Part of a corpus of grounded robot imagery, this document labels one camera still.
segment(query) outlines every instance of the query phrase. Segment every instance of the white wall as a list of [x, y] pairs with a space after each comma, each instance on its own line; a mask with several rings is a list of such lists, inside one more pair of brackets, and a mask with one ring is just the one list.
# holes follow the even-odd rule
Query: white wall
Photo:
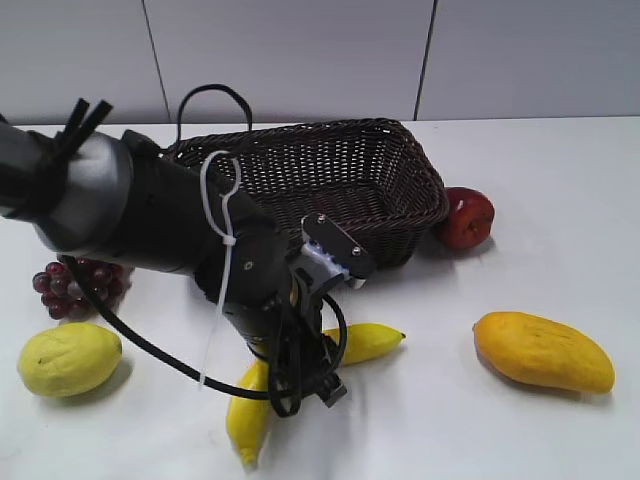
[[[172, 114], [227, 83], [257, 121], [413, 117], [431, 0], [147, 0]], [[240, 121], [219, 93], [186, 121]]]
[[80, 96], [109, 122], [168, 120], [141, 3], [0, 0], [0, 112], [63, 123]]
[[[164, 123], [202, 83], [257, 121], [640, 115], [640, 0], [0, 1], [0, 113], [61, 123], [104, 98], [110, 122]], [[155, 41], [167, 105], [161, 88]], [[222, 94], [186, 121], [240, 121]]]
[[639, 0], [440, 0], [418, 118], [640, 115]]

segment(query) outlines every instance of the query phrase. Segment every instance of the white table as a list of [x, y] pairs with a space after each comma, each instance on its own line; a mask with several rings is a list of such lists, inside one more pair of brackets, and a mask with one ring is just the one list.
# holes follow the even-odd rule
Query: white table
[[[337, 299], [351, 322], [407, 334], [401, 351], [341, 371], [349, 394], [313, 397], [273, 422], [256, 479], [640, 478], [640, 119], [407, 123], [448, 185], [485, 192], [494, 244], [472, 256], [421, 248]], [[125, 126], [104, 127], [120, 134]], [[168, 125], [135, 126], [162, 145]], [[188, 126], [184, 136], [240, 126]], [[39, 128], [53, 133], [56, 128]], [[29, 225], [0, 222], [0, 478], [240, 479], [225, 431], [229, 398], [124, 342], [96, 393], [31, 395], [15, 363], [53, 326], [31, 290], [53, 255]], [[471, 327], [495, 310], [572, 325], [611, 355], [610, 396], [516, 388], [476, 358]], [[213, 312], [184, 277], [136, 271], [120, 310], [134, 329], [199, 365]], [[221, 324], [209, 373], [235, 383], [250, 362]]]

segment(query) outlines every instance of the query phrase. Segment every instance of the black cable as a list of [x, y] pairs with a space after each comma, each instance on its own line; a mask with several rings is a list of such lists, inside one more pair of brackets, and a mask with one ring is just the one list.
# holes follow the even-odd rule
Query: black cable
[[89, 114], [85, 122], [68, 134], [67, 141], [55, 152], [53, 161], [63, 162], [71, 158], [80, 146], [96, 130], [98, 125], [105, 119], [113, 107], [101, 100], [98, 106]]
[[[71, 275], [74, 280], [80, 286], [82, 293], [87, 297], [87, 300], [93, 307], [98, 311], [98, 313], [111, 325], [118, 333], [120, 333], [123, 337], [129, 340], [134, 345], [141, 348], [143, 351], [157, 358], [163, 363], [166, 363], [170, 367], [175, 368], [180, 373], [186, 375], [192, 380], [199, 381], [200, 380], [200, 372], [198, 372], [195, 368], [190, 367], [186, 363], [178, 360], [174, 356], [168, 354], [164, 350], [156, 347], [153, 343], [149, 342], [145, 338], [141, 337], [131, 328], [129, 328], [120, 318], [111, 311], [109, 307], [102, 301], [102, 299], [89, 287], [88, 282], [82, 276], [80, 272], [80, 267], [78, 266], [78, 262], [75, 258], [63, 255], [62, 260], [69, 268]], [[320, 379], [312, 382], [311, 385], [305, 385], [302, 390], [302, 396], [306, 397], [316, 392], [318, 388], [322, 386], [322, 379], [333, 373], [336, 368], [340, 365], [342, 361], [342, 357], [344, 356], [344, 352], [347, 348], [347, 323], [344, 319], [344, 315], [340, 307], [335, 302], [333, 298], [329, 295], [325, 295], [323, 299], [327, 302], [329, 307], [334, 311], [336, 318], [338, 319], [338, 326], [340, 327], [340, 341], [338, 342], [338, 351], [336, 356], [332, 359], [331, 364], [326, 369], [326, 371], [322, 372], [320, 375]], [[214, 390], [218, 390], [219, 392], [226, 393], [228, 395], [234, 395], [236, 397], [249, 398], [252, 400], [269, 400], [269, 392], [267, 391], [258, 391], [258, 390], [247, 390], [245, 388], [235, 387], [233, 385], [229, 385], [227, 383], [219, 382], [218, 380], [214, 380], [210, 377], [205, 377], [204, 384], [207, 387], [213, 388]], [[281, 397], [290, 397], [296, 392], [286, 389], [280, 392]]]
[[80, 124], [82, 123], [87, 110], [89, 110], [89, 102], [87, 102], [84, 98], [78, 99], [78, 102], [73, 108], [73, 111], [69, 116], [69, 120], [67, 120], [67, 124], [65, 125], [64, 130], [62, 131], [58, 139], [61, 145], [63, 145], [67, 141], [69, 135], [74, 133], [80, 127]]
[[[269, 392], [269, 402], [271, 407], [279, 417], [291, 417], [298, 413], [302, 405], [302, 366], [300, 359], [300, 332], [298, 326], [292, 321], [291, 306], [288, 298], [282, 296], [281, 315], [278, 327], [273, 329], [269, 339], [269, 373], [267, 378], [267, 391]], [[283, 396], [278, 389], [278, 378], [280, 377], [280, 368], [278, 360], [280, 359], [280, 345], [282, 343], [282, 331], [286, 328], [289, 340], [289, 373], [287, 384], [290, 386], [293, 394], [289, 397], [289, 408], [286, 408], [282, 402]]]
[[240, 106], [240, 108], [242, 108], [242, 111], [244, 112], [244, 116], [247, 122], [247, 130], [251, 131], [251, 129], [253, 128], [253, 112], [251, 111], [251, 107], [238, 92], [221, 83], [211, 83], [209, 85], [201, 85], [197, 88], [194, 88], [189, 93], [187, 93], [185, 97], [182, 99], [182, 102], [180, 102], [180, 106], [178, 107], [178, 116], [176, 118], [176, 145], [180, 140], [182, 140], [182, 114], [184, 113], [184, 108], [187, 106], [187, 102], [194, 95], [197, 95], [198, 93], [201, 93], [201, 92], [207, 92], [210, 90], [225, 92], [227, 95], [233, 98], [233, 100], [235, 100], [235, 102]]

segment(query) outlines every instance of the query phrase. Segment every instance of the grapes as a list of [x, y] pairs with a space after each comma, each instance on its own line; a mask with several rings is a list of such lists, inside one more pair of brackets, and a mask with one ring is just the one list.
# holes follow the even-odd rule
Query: grapes
[[91, 305], [86, 300], [75, 300], [69, 306], [67, 316], [72, 320], [81, 320], [91, 313]]
[[59, 262], [51, 262], [49, 265], [47, 265], [45, 271], [51, 277], [61, 277], [67, 274], [67, 267]]
[[[33, 288], [41, 294], [40, 300], [49, 310], [51, 318], [86, 319], [94, 309], [85, 298], [80, 285], [62, 263], [62, 257], [58, 255], [57, 259], [57, 262], [49, 263], [44, 272], [34, 275]], [[78, 258], [76, 261], [80, 267], [80, 275], [93, 292], [109, 308], [116, 305], [124, 293], [121, 279], [130, 270], [114, 263], [87, 258]]]
[[109, 284], [109, 297], [119, 297], [124, 292], [124, 287], [122, 286], [122, 282], [117, 278], [114, 278]]
[[45, 307], [51, 306], [51, 304], [57, 300], [58, 300], [58, 296], [53, 292], [44, 292], [40, 297], [40, 301]]
[[91, 273], [95, 264], [93, 260], [89, 260], [88, 258], [79, 258], [77, 262], [78, 267], [80, 267], [80, 271], [87, 274]]
[[51, 284], [51, 277], [45, 273], [40, 272], [36, 273], [33, 276], [33, 280], [31, 281], [33, 284], [33, 289], [38, 293], [47, 293], [49, 292], [49, 285]]
[[69, 313], [69, 305], [61, 299], [49, 305], [49, 316], [54, 320], [60, 320]]
[[67, 287], [69, 286], [69, 279], [65, 277], [56, 277], [51, 280], [49, 288], [58, 297], [64, 297], [67, 295]]
[[111, 269], [111, 272], [113, 273], [113, 276], [115, 278], [120, 278], [122, 277], [122, 275], [124, 275], [124, 268], [121, 265], [110, 263], [109, 268]]
[[77, 282], [71, 282], [67, 286], [67, 295], [71, 298], [84, 298], [84, 293]]
[[94, 287], [93, 293], [100, 297], [100, 300], [106, 300], [109, 296], [109, 290], [105, 287]]
[[91, 274], [91, 285], [94, 287], [106, 287], [113, 279], [113, 273], [109, 268], [96, 268]]

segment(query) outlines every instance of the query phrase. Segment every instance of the red apple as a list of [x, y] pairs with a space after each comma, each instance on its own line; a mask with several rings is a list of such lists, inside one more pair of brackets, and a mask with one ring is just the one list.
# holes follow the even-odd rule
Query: red apple
[[467, 250], [484, 242], [491, 233], [495, 209], [482, 193], [465, 187], [447, 188], [449, 216], [433, 228], [447, 247]]

